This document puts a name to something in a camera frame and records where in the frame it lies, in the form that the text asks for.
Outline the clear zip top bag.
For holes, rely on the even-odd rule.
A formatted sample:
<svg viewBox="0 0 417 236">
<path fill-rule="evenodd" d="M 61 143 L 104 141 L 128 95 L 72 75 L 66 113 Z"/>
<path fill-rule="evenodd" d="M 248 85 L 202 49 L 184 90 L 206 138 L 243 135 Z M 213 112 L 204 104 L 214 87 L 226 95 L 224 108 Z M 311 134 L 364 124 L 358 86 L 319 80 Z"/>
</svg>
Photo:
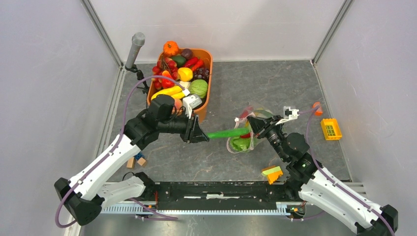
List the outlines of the clear zip top bag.
<svg viewBox="0 0 417 236">
<path fill-rule="evenodd" d="M 254 137 L 253 130 L 249 124 L 248 117 L 269 118 L 273 116 L 270 109 L 258 104 L 249 103 L 241 112 L 239 116 L 235 118 L 234 128 L 247 130 L 247 133 L 233 136 L 227 139 L 226 148 L 229 153 L 237 154 L 242 152 L 250 152 L 255 149 L 262 140 Z"/>
</svg>

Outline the green zucchini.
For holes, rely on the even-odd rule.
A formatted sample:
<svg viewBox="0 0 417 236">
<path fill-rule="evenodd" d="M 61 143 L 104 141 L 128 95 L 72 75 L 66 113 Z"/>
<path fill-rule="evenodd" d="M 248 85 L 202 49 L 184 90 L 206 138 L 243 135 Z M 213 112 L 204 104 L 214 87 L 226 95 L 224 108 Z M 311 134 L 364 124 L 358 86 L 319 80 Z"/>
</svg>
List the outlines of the green zucchini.
<svg viewBox="0 0 417 236">
<path fill-rule="evenodd" d="M 241 136 L 247 133 L 250 133 L 250 130 L 248 128 L 243 127 L 243 128 L 235 128 L 235 129 L 229 129 L 229 130 L 209 132 L 207 133 L 207 135 L 210 139 L 222 139 L 222 138 L 237 137 L 237 136 Z"/>
</svg>

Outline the green napa cabbage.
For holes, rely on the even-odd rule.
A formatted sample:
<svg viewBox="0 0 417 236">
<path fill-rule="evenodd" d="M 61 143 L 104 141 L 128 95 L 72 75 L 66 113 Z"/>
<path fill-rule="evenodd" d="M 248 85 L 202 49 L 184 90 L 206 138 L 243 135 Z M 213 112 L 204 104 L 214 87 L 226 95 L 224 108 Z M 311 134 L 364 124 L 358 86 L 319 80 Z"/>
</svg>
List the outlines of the green napa cabbage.
<svg viewBox="0 0 417 236">
<path fill-rule="evenodd" d="M 228 142 L 232 152 L 249 152 L 254 149 L 253 140 L 249 138 L 232 137 Z"/>
</svg>

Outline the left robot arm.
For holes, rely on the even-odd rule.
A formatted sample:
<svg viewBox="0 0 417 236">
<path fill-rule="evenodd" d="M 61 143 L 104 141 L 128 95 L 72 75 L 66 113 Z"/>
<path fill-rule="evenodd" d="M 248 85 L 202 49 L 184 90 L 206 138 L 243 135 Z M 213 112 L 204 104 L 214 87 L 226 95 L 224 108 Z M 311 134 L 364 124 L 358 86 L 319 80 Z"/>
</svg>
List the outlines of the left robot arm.
<svg viewBox="0 0 417 236">
<path fill-rule="evenodd" d="M 158 95 L 147 109 L 130 119 L 115 140 L 88 166 L 70 179 L 59 178 L 54 188 L 60 198 L 56 224 L 63 207 L 80 226 L 92 222 L 102 209 L 121 201 L 154 196 L 153 181 L 145 174 L 135 174 L 127 180 L 111 185 L 105 182 L 135 154 L 156 141 L 161 133 L 179 134 L 185 143 L 207 142 L 209 137 L 199 127 L 199 117 L 193 109 L 202 103 L 192 94 L 182 100 L 185 110 L 181 115 L 172 113 L 175 101 L 169 95 Z"/>
</svg>

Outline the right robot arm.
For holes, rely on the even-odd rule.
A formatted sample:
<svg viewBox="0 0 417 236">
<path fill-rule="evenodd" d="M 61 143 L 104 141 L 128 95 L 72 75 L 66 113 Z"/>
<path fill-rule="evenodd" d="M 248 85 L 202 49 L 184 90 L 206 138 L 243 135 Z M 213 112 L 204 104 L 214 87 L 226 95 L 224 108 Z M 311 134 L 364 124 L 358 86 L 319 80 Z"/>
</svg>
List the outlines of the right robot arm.
<svg viewBox="0 0 417 236">
<path fill-rule="evenodd" d="M 282 131 L 283 120 L 281 116 L 248 117 L 254 136 L 267 139 L 287 163 L 290 177 L 284 184 L 285 197 L 312 203 L 358 236 L 393 236 L 398 229 L 398 211 L 367 200 L 337 179 L 312 156 L 304 135 Z"/>
</svg>

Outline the peach fruit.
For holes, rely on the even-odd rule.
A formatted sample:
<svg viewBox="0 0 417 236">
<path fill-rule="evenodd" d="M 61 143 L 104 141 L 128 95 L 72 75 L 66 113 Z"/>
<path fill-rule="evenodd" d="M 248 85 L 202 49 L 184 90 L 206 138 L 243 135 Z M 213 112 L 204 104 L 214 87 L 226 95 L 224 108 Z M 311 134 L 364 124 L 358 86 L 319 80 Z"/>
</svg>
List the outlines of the peach fruit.
<svg viewBox="0 0 417 236">
<path fill-rule="evenodd" d="M 183 106 L 183 103 L 180 99 L 175 98 L 174 99 L 174 106 L 175 106 L 176 110 L 179 111 L 181 109 L 181 107 Z"/>
</svg>

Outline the round green cabbage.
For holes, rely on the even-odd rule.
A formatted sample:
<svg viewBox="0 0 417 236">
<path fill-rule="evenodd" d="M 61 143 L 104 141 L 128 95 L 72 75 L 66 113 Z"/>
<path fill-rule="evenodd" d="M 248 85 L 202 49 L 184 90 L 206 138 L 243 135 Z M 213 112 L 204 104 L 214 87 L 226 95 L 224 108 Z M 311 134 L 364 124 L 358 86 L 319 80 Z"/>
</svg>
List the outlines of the round green cabbage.
<svg viewBox="0 0 417 236">
<path fill-rule="evenodd" d="M 197 79 L 190 84 L 188 90 L 191 94 L 195 94 L 201 99 L 206 98 L 208 92 L 208 83 L 205 80 Z"/>
</svg>

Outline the yellow orange toy block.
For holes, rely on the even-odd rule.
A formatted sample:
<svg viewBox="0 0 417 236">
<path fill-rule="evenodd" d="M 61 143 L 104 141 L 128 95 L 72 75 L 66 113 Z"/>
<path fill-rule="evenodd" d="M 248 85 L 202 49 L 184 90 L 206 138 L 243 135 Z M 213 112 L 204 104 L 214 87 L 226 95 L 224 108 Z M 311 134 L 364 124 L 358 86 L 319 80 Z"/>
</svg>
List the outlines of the yellow orange toy block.
<svg viewBox="0 0 417 236">
<path fill-rule="evenodd" d="M 261 170 L 261 175 L 265 176 L 269 185 L 275 183 L 281 176 L 284 175 L 280 166 L 270 166 Z"/>
</svg>

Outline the white cauliflower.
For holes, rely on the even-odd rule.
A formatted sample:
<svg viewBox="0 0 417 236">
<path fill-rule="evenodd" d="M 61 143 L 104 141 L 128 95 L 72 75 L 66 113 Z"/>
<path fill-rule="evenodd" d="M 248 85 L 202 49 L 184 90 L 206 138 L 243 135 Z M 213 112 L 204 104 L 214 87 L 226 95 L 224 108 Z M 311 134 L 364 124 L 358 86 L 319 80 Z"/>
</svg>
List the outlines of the white cauliflower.
<svg viewBox="0 0 417 236">
<path fill-rule="evenodd" d="M 180 83 L 180 85 L 181 85 L 182 87 L 184 87 L 185 89 L 188 89 L 188 88 L 189 88 L 189 86 L 191 85 L 191 82 L 190 82 L 190 81 L 179 81 L 179 83 Z"/>
</svg>

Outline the orange round cap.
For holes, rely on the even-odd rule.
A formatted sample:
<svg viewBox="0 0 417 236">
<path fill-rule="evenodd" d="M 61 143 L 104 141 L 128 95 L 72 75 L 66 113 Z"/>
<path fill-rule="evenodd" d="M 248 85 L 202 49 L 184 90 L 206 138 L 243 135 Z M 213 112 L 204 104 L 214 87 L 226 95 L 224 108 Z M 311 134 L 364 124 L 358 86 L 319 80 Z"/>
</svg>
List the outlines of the orange round cap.
<svg viewBox="0 0 417 236">
<path fill-rule="evenodd" d="M 320 102 L 315 102 L 312 105 L 312 109 L 314 110 L 314 115 L 315 116 L 318 116 L 319 117 L 319 116 L 322 116 L 323 115 L 323 108 L 322 108 Z"/>
</svg>

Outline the yellow bell pepper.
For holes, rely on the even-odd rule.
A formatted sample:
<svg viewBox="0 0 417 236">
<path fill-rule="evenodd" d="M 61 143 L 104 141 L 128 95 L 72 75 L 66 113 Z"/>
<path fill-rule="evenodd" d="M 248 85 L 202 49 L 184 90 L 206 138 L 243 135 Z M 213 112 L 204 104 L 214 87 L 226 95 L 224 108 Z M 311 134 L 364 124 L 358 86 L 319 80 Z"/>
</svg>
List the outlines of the yellow bell pepper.
<svg viewBox="0 0 417 236">
<path fill-rule="evenodd" d="M 193 71 L 188 67 L 181 67 L 177 71 L 179 79 L 184 82 L 189 82 L 193 79 Z"/>
</svg>

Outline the dark grape bunch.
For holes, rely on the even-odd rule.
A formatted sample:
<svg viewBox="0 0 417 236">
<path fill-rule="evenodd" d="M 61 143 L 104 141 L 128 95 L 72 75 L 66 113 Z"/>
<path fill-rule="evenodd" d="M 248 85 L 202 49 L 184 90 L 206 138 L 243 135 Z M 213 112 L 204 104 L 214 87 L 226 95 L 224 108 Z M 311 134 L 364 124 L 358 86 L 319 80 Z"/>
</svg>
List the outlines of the dark grape bunch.
<svg viewBox="0 0 417 236">
<path fill-rule="evenodd" d="M 207 68 L 198 68 L 196 71 L 193 72 L 193 80 L 204 80 L 208 82 L 209 77 L 210 70 Z"/>
</svg>

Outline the wooden cube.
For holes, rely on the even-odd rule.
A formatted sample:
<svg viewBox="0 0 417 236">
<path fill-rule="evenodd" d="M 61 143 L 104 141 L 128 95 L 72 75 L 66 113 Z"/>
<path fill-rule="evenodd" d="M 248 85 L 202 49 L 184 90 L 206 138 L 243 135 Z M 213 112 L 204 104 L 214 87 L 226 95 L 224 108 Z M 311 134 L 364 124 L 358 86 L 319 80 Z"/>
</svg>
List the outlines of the wooden cube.
<svg viewBox="0 0 417 236">
<path fill-rule="evenodd" d="M 134 157 L 131 157 L 126 164 L 126 167 L 128 169 L 134 169 L 135 168 L 135 164 L 136 164 L 136 159 Z"/>
<path fill-rule="evenodd" d="M 142 166 L 142 167 L 145 167 L 145 166 L 148 164 L 147 160 L 146 160 L 146 159 L 144 159 L 143 157 L 140 157 L 140 158 L 137 160 L 137 163 L 138 163 L 140 166 Z"/>
</svg>

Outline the blue toy brick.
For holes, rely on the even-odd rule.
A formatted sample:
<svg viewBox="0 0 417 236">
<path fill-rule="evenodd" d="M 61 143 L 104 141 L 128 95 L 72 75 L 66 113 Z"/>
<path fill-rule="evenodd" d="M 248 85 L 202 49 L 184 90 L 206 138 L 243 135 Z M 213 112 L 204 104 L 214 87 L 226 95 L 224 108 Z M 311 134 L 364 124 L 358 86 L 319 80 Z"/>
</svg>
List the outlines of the blue toy brick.
<svg viewBox="0 0 417 236">
<path fill-rule="evenodd" d="M 134 158 L 135 158 L 137 161 L 139 161 L 141 158 L 142 158 L 142 159 L 144 159 L 144 155 L 143 155 L 141 152 L 139 152 L 139 153 L 137 153 L 137 154 L 134 156 Z"/>
</svg>

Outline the yellow plastic crate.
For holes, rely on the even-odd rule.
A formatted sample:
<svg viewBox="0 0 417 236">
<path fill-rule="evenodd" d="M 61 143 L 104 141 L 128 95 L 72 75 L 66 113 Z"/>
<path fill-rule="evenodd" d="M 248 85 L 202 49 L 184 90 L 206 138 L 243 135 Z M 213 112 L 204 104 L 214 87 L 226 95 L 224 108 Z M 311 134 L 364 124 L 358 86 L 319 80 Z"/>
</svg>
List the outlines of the yellow plastic crate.
<svg viewBox="0 0 417 236">
<path fill-rule="evenodd" d="M 325 140 L 335 141 L 340 140 L 342 138 L 342 133 L 338 125 L 337 119 L 325 118 L 321 120 L 320 124 L 323 130 Z"/>
</svg>

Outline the green avocado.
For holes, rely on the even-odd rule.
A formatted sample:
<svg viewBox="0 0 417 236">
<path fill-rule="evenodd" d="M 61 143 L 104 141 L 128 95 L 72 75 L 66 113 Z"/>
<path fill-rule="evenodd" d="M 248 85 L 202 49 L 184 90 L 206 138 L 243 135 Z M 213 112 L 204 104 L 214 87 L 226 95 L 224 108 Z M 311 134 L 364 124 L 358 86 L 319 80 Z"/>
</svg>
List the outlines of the green avocado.
<svg viewBox="0 0 417 236">
<path fill-rule="evenodd" d="M 187 59 L 181 55 L 172 56 L 171 59 L 177 64 L 177 67 L 183 67 L 187 62 Z"/>
</svg>

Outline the dark purple onion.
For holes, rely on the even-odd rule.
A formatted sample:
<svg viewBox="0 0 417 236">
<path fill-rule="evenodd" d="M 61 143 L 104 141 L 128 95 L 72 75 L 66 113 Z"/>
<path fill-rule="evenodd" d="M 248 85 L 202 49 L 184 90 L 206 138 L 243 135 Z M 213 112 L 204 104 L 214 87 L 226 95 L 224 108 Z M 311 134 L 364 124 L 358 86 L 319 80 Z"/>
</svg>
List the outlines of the dark purple onion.
<svg viewBox="0 0 417 236">
<path fill-rule="evenodd" d="M 193 58 L 193 52 L 191 49 L 188 48 L 183 49 L 180 55 L 184 57 L 186 60 L 190 60 Z"/>
</svg>

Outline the orange mini pumpkin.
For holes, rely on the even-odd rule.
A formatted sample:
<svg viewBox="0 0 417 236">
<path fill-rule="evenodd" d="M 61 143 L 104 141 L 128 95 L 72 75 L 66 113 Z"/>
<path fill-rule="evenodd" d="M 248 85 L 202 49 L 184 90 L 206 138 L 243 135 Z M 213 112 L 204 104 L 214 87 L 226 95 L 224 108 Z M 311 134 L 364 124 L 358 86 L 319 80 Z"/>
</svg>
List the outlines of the orange mini pumpkin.
<svg viewBox="0 0 417 236">
<path fill-rule="evenodd" d="M 180 53 L 180 48 L 175 41 L 167 41 L 163 45 L 163 55 L 166 57 L 176 56 Z"/>
</svg>

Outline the grey microphone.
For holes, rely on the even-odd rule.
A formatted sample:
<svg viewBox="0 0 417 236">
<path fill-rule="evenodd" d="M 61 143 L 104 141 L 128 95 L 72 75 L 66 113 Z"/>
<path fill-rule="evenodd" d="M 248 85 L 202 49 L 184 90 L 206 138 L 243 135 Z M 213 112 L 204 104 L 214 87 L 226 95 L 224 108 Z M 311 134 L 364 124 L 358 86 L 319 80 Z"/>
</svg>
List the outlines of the grey microphone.
<svg viewBox="0 0 417 236">
<path fill-rule="evenodd" d="M 134 63 L 136 61 L 140 49 L 145 44 L 145 40 L 146 37 L 142 32 L 137 32 L 132 36 L 131 47 L 125 64 L 125 68 L 127 70 L 132 70 L 134 68 Z"/>
</svg>

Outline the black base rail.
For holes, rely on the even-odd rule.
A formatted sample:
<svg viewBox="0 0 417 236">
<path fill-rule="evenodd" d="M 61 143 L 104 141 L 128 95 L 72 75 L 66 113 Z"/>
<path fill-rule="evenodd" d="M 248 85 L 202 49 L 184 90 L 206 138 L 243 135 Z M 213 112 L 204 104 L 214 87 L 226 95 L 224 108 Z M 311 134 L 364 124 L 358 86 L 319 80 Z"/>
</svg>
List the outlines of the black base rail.
<svg viewBox="0 0 417 236">
<path fill-rule="evenodd" d="M 283 183 L 267 181 L 161 181 L 137 174 L 145 190 L 135 200 L 157 210 L 192 213 L 265 213 L 283 207 L 283 213 L 295 218 L 306 214 L 307 203 L 287 193 Z"/>
</svg>

